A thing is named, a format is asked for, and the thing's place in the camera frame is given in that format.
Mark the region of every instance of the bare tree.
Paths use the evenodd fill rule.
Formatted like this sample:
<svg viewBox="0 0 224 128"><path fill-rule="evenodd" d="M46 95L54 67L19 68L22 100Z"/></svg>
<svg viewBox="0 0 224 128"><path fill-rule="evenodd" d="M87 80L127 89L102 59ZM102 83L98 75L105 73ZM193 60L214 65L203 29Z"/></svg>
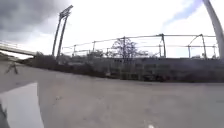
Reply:
<svg viewBox="0 0 224 128"><path fill-rule="evenodd" d="M117 55L123 59L133 58L137 55L136 43L125 37L117 39L114 42L112 49L116 49Z"/></svg>

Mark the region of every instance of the pole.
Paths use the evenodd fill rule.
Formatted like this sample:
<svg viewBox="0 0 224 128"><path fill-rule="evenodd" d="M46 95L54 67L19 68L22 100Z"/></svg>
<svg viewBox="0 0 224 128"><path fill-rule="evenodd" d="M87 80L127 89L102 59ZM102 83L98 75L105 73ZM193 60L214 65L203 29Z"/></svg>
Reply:
<svg viewBox="0 0 224 128"><path fill-rule="evenodd" d="M64 32L65 32L65 27L66 27L66 23L67 23L68 16L69 16L69 15L67 15L67 16L65 17L64 26L63 26L63 28L62 28L61 38L60 38L60 42L59 42L59 46L58 46L58 54L57 54L57 58L58 58L58 57L60 56L60 54L61 54L61 45L62 45L62 41L63 41L63 37L64 37Z"/></svg>
<svg viewBox="0 0 224 128"><path fill-rule="evenodd" d="M191 47L188 45L188 54L189 54L189 58L191 58Z"/></svg>
<svg viewBox="0 0 224 128"><path fill-rule="evenodd" d="M54 52L55 52L55 46L56 46L56 42L57 42L57 37L58 37L58 31L60 29L60 25L61 25L61 16L59 16L59 21L58 21L58 27L54 36L54 44L53 44L53 49L52 49L52 56L54 56Z"/></svg>
<svg viewBox="0 0 224 128"><path fill-rule="evenodd" d="M159 45L159 56L161 57L161 45Z"/></svg>
<svg viewBox="0 0 224 128"><path fill-rule="evenodd" d="M207 52L206 52L206 46L205 46L205 39L204 39L204 36L201 34L201 38L202 38L202 43L203 43L203 48L204 48L204 56L205 56L205 59L207 59Z"/></svg>
<svg viewBox="0 0 224 128"><path fill-rule="evenodd" d="M166 44L165 44L164 34L161 34L161 37L163 42L164 58L166 58Z"/></svg>
<svg viewBox="0 0 224 128"><path fill-rule="evenodd" d="M216 40L218 42L220 59L224 59L224 34L221 23L210 0L203 0L203 2L213 24Z"/></svg>
<svg viewBox="0 0 224 128"><path fill-rule="evenodd" d="M75 56L75 54L76 54L76 52L75 52L75 47L76 47L76 45L74 45L74 51L73 51L72 56Z"/></svg>
<svg viewBox="0 0 224 128"><path fill-rule="evenodd" d="M108 49L109 49L109 48L107 48L107 58L109 57L109 55L108 55Z"/></svg>
<svg viewBox="0 0 224 128"><path fill-rule="evenodd" d="M93 41L93 52L95 51L95 44L96 44L96 41Z"/></svg>
<svg viewBox="0 0 224 128"><path fill-rule="evenodd" d="M214 50L214 56L216 57L215 45L213 46L213 50Z"/></svg>
<svg viewBox="0 0 224 128"><path fill-rule="evenodd" d="M123 59L126 58L126 41L125 41L125 36L123 37Z"/></svg>

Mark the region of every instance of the stadium light tower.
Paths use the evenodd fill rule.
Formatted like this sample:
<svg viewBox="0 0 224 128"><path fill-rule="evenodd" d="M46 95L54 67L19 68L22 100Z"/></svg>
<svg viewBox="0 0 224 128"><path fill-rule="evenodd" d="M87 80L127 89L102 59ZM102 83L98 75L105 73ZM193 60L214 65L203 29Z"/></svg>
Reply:
<svg viewBox="0 0 224 128"><path fill-rule="evenodd" d="M214 8L212 7L210 0L203 0L203 2L213 24L216 40L218 42L220 59L224 59L224 34L221 23L219 21L217 14L215 13Z"/></svg>
<svg viewBox="0 0 224 128"><path fill-rule="evenodd" d="M59 42L59 49L58 49L58 54L60 55L61 52L61 45L62 45L62 40L63 40L63 35L64 35L64 31L65 31L65 27L66 27L66 23L67 23L67 19L69 14L71 13L70 10L73 8L72 5L70 5L68 8L66 8L64 11L59 13L59 21L58 21L58 26L57 26L57 30L55 33L55 37L54 37L54 44L53 44L53 49L52 49L52 56L54 56L54 52L55 52L55 46L56 46L56 42L57 42L57 37L58 37L58 31L61 25L61 20L65 18L65 22L64 22L64 26L62 29L62 33L61 33L61 39Z"/></svg>

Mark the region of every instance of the overpass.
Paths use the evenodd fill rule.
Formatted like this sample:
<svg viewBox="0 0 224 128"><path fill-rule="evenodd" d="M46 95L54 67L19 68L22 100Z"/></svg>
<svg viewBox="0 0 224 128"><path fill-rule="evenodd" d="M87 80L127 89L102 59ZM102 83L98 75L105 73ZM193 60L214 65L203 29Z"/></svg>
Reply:
<svg viewBox="0 0 224 128"><path fill-rule="evenodd" d="M36 55L36 52L31 52L31 51L27 51L27 50L18 49L17 45L13 46L13 44L0 43L0 50L1 51L6 51L6 52L17 53L17 54L29 55L29 56L35 56Z"/></svg>

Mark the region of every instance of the wall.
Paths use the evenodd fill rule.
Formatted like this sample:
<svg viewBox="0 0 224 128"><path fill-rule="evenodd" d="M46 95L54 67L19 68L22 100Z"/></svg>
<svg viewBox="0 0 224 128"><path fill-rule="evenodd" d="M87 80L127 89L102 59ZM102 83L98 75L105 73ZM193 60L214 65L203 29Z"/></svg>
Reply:
<svg viewBox="0 0 224 128"><path fill-rule="evenodd" d="M120 79L220 82L224 61L218 59L96 59L94 68Z"/></svg>

